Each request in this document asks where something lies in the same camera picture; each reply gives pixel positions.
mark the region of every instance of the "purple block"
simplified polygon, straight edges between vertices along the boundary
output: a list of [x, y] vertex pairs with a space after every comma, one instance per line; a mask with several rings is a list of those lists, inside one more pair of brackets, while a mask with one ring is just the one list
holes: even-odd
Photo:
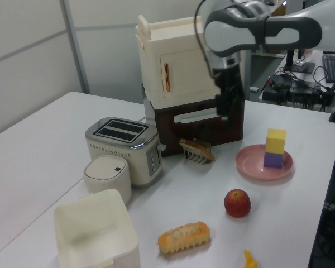
[[272, 154], [270, 152], [266, 152], [264, 154], [264, 164], [265, 168], [277, 168], [281, 169], [283, 167], [283, 155], [280, 154]]

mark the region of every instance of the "toy bread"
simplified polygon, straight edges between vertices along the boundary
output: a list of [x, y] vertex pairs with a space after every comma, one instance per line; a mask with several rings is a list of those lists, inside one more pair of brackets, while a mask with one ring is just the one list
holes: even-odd
[[198, 162], [203, 161], [203, 164], [206, 160], [215, 160], [214, 156], [206, 149], [206, 147], [197, 142], [180, 138], [179, 144], [183, 147], [187, 159], [190, 158], [190, 160]]
[[160, 250], [167, 254], [195, 247], [209, 240], [210, 228], [203, 222], [197, 222], [188, 223], [165, 232], [159, 236], [157, 244]]

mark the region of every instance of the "lid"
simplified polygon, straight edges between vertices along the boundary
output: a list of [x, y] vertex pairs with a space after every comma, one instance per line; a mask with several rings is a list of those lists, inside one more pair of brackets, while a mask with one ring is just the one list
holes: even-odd
[[126, 160], [121, 157], [102, 155], [90, 162], [84, 173], [92, 179], [109, 180], [115, 178], [126, 165]]

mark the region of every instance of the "apple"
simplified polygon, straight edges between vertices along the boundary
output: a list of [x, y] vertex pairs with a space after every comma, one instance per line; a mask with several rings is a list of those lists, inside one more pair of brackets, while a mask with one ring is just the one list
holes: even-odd
[[224, 198], [224, 208], [228, 215], [242, 218], [251, 210], [251, 200], [248, 194], [241, 189], [229, 191]]

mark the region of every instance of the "white table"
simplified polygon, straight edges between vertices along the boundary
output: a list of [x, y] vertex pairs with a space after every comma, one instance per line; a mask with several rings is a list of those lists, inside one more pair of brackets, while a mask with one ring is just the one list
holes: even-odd
[[[65, 101], [73, 102], [71, 96]], [[81, 97], [87, 111], [96, 103], [112, 102], [118, 101]], [[250, 250], [259, 267], [307, 267], [335, 158], [335, 123], [328, 122], [328, 117], [326, 113], [246, 102], [243, 141], [213, 147], [213, 164], [200, 166], [184, 160], [182, 154], [163, 158], [163, 176], [149, 188], [134, 189], [128, 205], [139, 239], [141, 267], [244, 267], [244, 249]], [[245, 146], [264, 143], [270, 127], [287, 130], [285, 149], [295, 161], [293, 176], [275, 182], [248, 179], [236, 170], [236, 154]], [[80, 152], [75, 153], [88, 159], [85, 141], [76, 143]], [[56, 155], [61, 161], [66, 158]], [[42, 209], [43, 214], [0, 252], [0, 267], [59, 267], [53, 211], [88, 194], [79, 180], [83, 163], [71, 168], [76, 178], [72, 188], [48, 210]], [[247, 217], [226, 215], [223, 200], [234, 188], [244, 189], [251, 198]], [[42, 198], [31, 198], [42, 203]], [[170, 257], [159, 252], [159, 235], [196, 221], [211, 228], [211, 243]]]
[[[323, 66], [322, 55], [323, 55], [323, 51], [320, 51], [320, 50], [307, 51], [304, 54], [305, 59], [303, 59], [303, 58], [302, 59], [303, 59], [304, 62], [315, 63], [315, 67], [314, 67], [313, 72], [311, 74], [298, 73], [298, 72], [293, 72], [293, 73], [301, 80], [314, 82], [314, 77], [313, 76], [314, 76], [314, 72], [315, 72], [316, 68], [319, 67], [319, 66]], [[300, 61], [300, 60], [301, 59], [298, 59], [298, 54], [294, 53], [293, 61]], [[276, 73], [278, 72], [277, 74], [280, 74], [280, 72], [279, 72], [280, 68], [283, 68], [285, 66], [285, 62], [286, 62], [286, 56], [282, 59], [278, 68], [275, 70]], [[320, 81], [324, 77], [325, 77], [324, 70], [322, 68], [318, 68], [318, 70], [315, 73], [315, 80]], [[326, 87], [331, 87], [333, 85], [333, 83], [326, 83], [325, 80], [322, 80], [320, 83], [322, 85], [326, 86]], [[276, 104], [275, 102], [271, 102], [271, 101], [268, 101], [268, 100], [263, 100], [263, 92], [259, 96], [259, 102], [269, 103], [269, 104]], [[295, 107], [295, 108], [301, 108], [302, 107], [302, 104], [292, 103], [292, 102], [287, 102], [287, 103], [284, 102], [281, 105], [288, 106], [288, 107]], [[313, 109], [315, 111], [320, 110], [320, 105], [319, 104], [314, 105]], [[330, 106], [327, 106], [325, 108], [325, 111], [328, 112], [328, 113], [331, 113], [331, 112], [335, 111], [335, 99]]]
[[145, 111], [69, 93], [0, 134], [0, 250], [82, 178], [90, 162], [85, 131], [119, 116], [140, 120]]

